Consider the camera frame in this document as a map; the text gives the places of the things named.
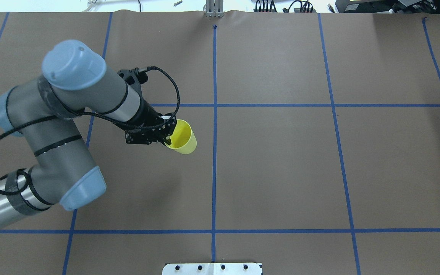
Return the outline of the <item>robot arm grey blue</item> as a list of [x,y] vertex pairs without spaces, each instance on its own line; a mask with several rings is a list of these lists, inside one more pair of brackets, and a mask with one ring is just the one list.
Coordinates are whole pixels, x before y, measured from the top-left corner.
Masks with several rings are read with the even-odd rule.
[[170,143],[174,112],[160,114],[141,85],[156,66],[113,71],[84,42],[65,40],[47,52],[42,74],[0,96],[0,127],[26,139],[37,164],[0,178],[0,229],[59,204],[73,211],[107,189],[74,119],[92,116],[122,129],[128,143]]

